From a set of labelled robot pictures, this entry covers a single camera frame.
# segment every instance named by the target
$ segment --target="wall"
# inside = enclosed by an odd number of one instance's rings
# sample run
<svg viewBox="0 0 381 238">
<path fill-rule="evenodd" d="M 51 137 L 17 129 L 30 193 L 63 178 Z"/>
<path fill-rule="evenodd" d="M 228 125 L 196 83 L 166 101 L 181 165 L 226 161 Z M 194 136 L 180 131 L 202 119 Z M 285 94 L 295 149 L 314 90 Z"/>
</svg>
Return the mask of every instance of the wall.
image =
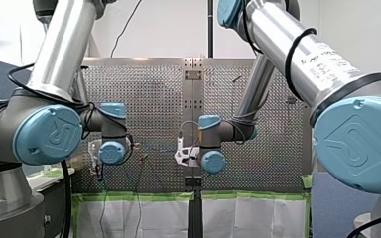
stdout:
<svg viewBox="0 0 381 238">
<path fill-rule="evenodd" d="M 320 0 L 320 37 L 364 72 L 381 71 L 381 0 Z"/>
<path fill-rule="evenodd" d="M 44 37 L 32 0 L 0 0 L 0 61 L 34 62 Z"/>
<path fill-rule="evenodd" d="M 109 57 L 116 36 L 138 0 L 118 1 L 107 8 L 93 30 L 90 55 Z M 214 56 L 254 58 L 249 45 L 232 30 L 217 23 L 214 0 Z M 302 22 L 318 27 L 318 0 L 300 0 Z M 207 56 L 207 0 L 143 0 L 119 41 L 116 57 L 200 57 Z"/>
<path fill-rule="evenodd" d="M 95 23 L 89 54 L 109 57 L 138 0 L 118 0 Z M 217 58 L 253 58 L 248 44 L 216 21 L 214 0 L 214 55 Z M 301 0 L 302 22 L 318 27 L 318 0 Z M 0 0 L 0 60 L 33 62 L 44 36 L 31 0 Z M 125 34 L 116 57 L 200 57 L 207 55 L 207 0 L 143 0 Z"/>
</svg>

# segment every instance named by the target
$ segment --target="metal bracket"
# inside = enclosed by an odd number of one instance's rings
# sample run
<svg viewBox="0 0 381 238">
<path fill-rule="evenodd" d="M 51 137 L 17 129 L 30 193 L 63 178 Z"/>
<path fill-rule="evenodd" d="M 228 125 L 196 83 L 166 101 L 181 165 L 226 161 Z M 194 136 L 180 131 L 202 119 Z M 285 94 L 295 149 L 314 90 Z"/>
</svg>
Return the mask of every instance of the metal bracket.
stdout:
<svg viewBox="0 0 381 238">
<path fill-rule="evenodd" d="M 202 178 L 199 177 L 186 177 L 185 178 L 185 186 L 202 186 Z"/>
<path fill-rule="evenodd" d="M 202 80 L 202 71 L 186 70 L 185 80 Z"/>
</svg>

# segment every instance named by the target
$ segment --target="pegboard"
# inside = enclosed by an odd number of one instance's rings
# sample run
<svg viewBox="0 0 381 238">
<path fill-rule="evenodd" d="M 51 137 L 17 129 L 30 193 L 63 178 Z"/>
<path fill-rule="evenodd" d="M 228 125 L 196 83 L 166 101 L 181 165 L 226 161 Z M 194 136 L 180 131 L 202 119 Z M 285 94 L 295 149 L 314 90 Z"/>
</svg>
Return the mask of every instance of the pegboard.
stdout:
<svg viewBox="0 0 381 238">
<path fill-rule="evenodd" d="M 205 114 L 231 118 L 237 110 L 253 60 L 206 59 Z M 244 145 L 222 143 L 226 169 L 203 177 L 203 189 L 301 191 L 301 175 L 309 170 L 304 157 L 305 104 L 295 100 L 286 80 L 275 72 L 267 102 L 258 113 L 258 136 Z"/>
<path fill-rule="evenodd" d="M 84 79 L 90 100 L 96 104 L 124 102 L 128 132 L 140 144 L 127 163 L 104 168 L 107 187 L 110 190 L 135 190 L 138 186 L 142 191 L 183 191 L 182 168 L 172 156 L 182 123 L 183 61 L 90 59 L 84 64 L 89 66 L 84 71 Z M 84 168 L 73 178 L 74 192 L 104 189 L 104 184 L 89 171 L 91 157 L 87 144 L 99 138 L 99 133 L 92 133 L 82 142 Z"/>
<path fill-rule="evenodd" d="M 204 102 L 204 114 L 231 118 L 252 63 L 253 59 L 203 60 L 203 93 L 194 93 L 193 100 Z M 128 131 L 141 144 L 128 163 L 105 168 L 107 187 L 135 190 L 139 184 L 139 190 L 149 192 L 185 190 L 183 168 L 174 160 L 183 113 L 188 113 L 184 110 L 184 92 L 189 90 L 183 85 L 184 59 L 87 59 L 84 64 L 89 66 L 84 78 L 91 101 L 124 102 Z M 227 168 L 220 175 L 203 175 L 203 189 L 303 189 L 301 175 L 309 172 L 311 159 L 303 153 L 310 150 L 304 136 L 310 136 L 310 129 L 304 127 L 305 105 L 293 103 L 292 98 L 285 79 L 277 74 L 259 113 L 258 137 L 243 146 L 223 143 Z M 73 178 L 74 192 L 104 189 L 89 171 L 87 143 L 98 138 L 98 133 L 92 133 L 82 143 L 84 168 Z"/>
</svg>

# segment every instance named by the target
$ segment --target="white cloth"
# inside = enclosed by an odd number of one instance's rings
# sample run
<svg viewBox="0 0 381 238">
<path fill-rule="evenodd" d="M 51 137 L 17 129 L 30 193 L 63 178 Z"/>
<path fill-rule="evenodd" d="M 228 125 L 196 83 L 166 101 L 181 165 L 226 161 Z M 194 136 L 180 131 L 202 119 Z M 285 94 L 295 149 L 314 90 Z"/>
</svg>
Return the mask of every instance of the white cloth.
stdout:
<svg viewBox="0 0 381 238">
<path fill-rule="evenodd" d="M 304 200 L 204 200 L 204 238 L 305 238 L 307 215 Z"/>
<path fill-rule="evenodd" d="M 106 201 L 104 215 L 102 201 L 82 202 L 77 217 L 78 238 L 187 238 L 187 201 Z"/>
</svg>

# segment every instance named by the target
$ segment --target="metal stand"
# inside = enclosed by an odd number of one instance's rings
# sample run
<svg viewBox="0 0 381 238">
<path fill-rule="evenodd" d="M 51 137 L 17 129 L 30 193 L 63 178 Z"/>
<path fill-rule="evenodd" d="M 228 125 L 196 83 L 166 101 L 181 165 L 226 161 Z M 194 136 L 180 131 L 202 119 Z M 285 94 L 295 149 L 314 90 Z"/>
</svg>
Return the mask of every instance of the metal stand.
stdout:
<svg viewBox="0 0 381 238">
<path fill-rule="evenodd" d="M 203 59 L 185 59 L 185 76 L 183 81 L 184 113 L 183 121 L 197 122 L 203 114 Z M 198 128 L 188 125 L 184 128 L 184 144 L 192 145 L 198 136 Z M 203 237 L 202 222 L 202 171 L 201 168 L 184 168 L 186 191 L 194 192 L 194 200 L 189 203 L 188 237 Z"/>
</svg>

